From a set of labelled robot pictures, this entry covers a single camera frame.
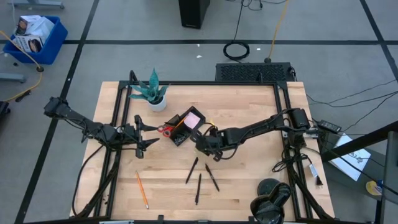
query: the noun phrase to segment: wooden tabletop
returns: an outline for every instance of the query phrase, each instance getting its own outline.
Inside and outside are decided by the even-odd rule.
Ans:
[[[110,123],[116,98],[118,82],[103,82],[94,115],[94,121]],[[303,83],[288,83],[293,108],[303,108],[310,119]],[[139,114],[147,125],[158,126],[176,114],[182,114],[189,107],[196,107],[213,120],[219,129],[243,127],[276,114],[275,96],[271,86],[177,86],[167,90],[167,107],[162,112],[152,112],[144,100],[131,100],[128,123],[134,124],[134,115]],[[123,103],[119,112],[120,125]],[[155,220],[164,215],[165,220],[231,220],[246,221],[251,216],[249,205],[257,197],[257,186],[262,179],[275,178],[289,183],[286,170],[271,172],[281,160],[282,139],[274,131],[248,139],[240,145],[236,155],[228,161],[215,162],[213,157],[196,151],[193,142],[187,140],[181,146],[163,137],[157,131],[143,133],[144,139],[160,138],[147,148],[143,159],[137,159],[134,151],[123,151],[119,167],[113,205],[113,219]],[[307,146],[318,150],[314,139],[306,139]],[[95,140],[89,140],[84,160],[99,147]],[[302,149],[317,168],[323,187],[315,185],[308,168],[309,161],[303,161],[307,186],[317,202],[331,216],[334,216],[330,194],[320,156]],[[105,150],[87,163],[76,196],[76,209],[80,211],[98,188]],[[195,160],[199,162],[188,184],[185,179]],[[215,189],[205,163],[210,167],[219,187]],[[138,171],[143,184],[149,208],[146,209],[135,177]],[[202,174],[200,199],[195,205],[198,177]],[[297,188],[300,211],[305,217],[302,195]],[[104,194],[101,213],[104,214],[108,193]],[[285,221],[294,221],[291,198],[284,205]]]

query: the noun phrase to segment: gray floor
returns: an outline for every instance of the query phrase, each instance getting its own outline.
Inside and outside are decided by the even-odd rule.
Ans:
[[[12,7],[0,0],[0,30],[12,32]],[[394,0],[367,0],[377,26],[386,40],[398,40]],[[68,40],[79,40],[93,0],[65,0],[65,9],[16,8],[16,16],[24,14],[55,15],[69,31]],[[252,7],[258,7],[254,1]],[[282,12],[283,4],[264,3],[262,11],[244,9],[238,39],[269,40]],[[88,33],[89,40],[174,40],[231,39],[234,35],[239,3],[213,0],[201,30],[181,27],[177,0],[100,0]],[[278,34],[282,40],[377,40],[358,0],[291,0],[286,18]],[[0,223],[12,223],[25,194],[37,156],[41,150],[50,119],[43,106],[50,96],[58,96],[69,71],[77,45],[68,44],[53,65],[45,66],[44,79],[33,93],[20,103],[11,103],[12,113],[0,129]],[[398,46],[388,46],[398,58]],[[133,69],[147,80],[156,68],[163,80],[214,80],[215,64],[230,62],[218,44],[177,45],[96,45],[83,47],[67,100],[80,113],[92,118],[101,82],[127,79]],[[245,62],[261,62],[270,45],[251,45]],[[231,49],[238,54],[241,49]],[[379,45],[276,45],[274,62],[291,62],[303,81],[307,93],[320,101],[361,91],[395,79]],[[0,57],[0,71],[23,73],[25,84],[0,82],[0,100],[34,84],[38,75],[34,66],[16,62],[11,56]],[[342,104],[354,103],[397,89],[391,83]],[[312,105],[315,119],[325,119],[343,128],[375,107],[380,100],[349,108]],[[368,133],[398,119],[395,113],[398,97],[386,101],[347,133]],[[79,132],[59,122],[42,175],[32,198],[25,221],[53,220],[69,215],[73,188],[80,168],[85,144],[79,143]],[[371,147],[381,153],[385,144]],[[342,220],[370,221],[376,201],[329,182],[335,213]],[[389,207],[390,218],[397,207]]]

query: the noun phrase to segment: black pen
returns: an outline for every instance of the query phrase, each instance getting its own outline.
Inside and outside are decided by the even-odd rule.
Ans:
[[[216,186],[216,189],[217,189],[218,191],[220,191],[220,189],[218,188],[217,182],[216,182],[216,180],[214,179],[213,174],[212,174],[211,171],[210,171],[210,168],[208,167],[207,164],[205,164],[205,166],[206,166],[207,172],[210,174],[210,177],[211,177],[211,180],[212,180],[213,183],[214,183],[214,186]]]
[[[198,205],[198,202],[199,202],[200,181],[201,181],[201,174],[199,174],[199,181],[198,181],[198,192],[197,192],[197,196],[195,197],[195,203],[196,203],[197,205]]]
[[[196,159],[195,159],[195,161],[193,162],[193,165],[192,165],[191,171],[190,171],[190,172],[189,172],[189,174],[188,174],[188,177],[187,177],[187,180],[185,181],[185,184],[187,184],[187,183],[188,183],[188,181],[189,181],[189,178],[191,177],[191,174],[192,174],[193,168],[195,168],[195,166],[197,165],[197,163],[198,163],[198,160],[199,160],[199,158],[196,158]]]

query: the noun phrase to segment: scissors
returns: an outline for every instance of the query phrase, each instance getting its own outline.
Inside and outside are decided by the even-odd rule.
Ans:
[[[157,131],[160,133],[163,133],[163,136],[168,138],[168,137],[170,137],[173,128],[174,127],[172,127],[172,126],[160,125],[159,127],[157,127]]]

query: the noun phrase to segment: blue bin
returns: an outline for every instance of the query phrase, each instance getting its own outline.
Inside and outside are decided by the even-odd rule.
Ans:
[[[36,60],[39,64],[51,65],[54,63],[55,58],[58,55],[58,52],[61,49],[63,41],[67,38],[68,31],[62,25],[60,18],[57,16],[46,16],[51,22],[54,23],[54,28],[51,30],[51,33],[47,40],[44,43],[42,50],[39,53],[28,53],[34,60]],[[27,57],[24,53],[22,53],[18,48],[16,48],[9,41],[3,48],[5,53],[11,54],[18,61],[22,63],[33,63],[33,61]]]

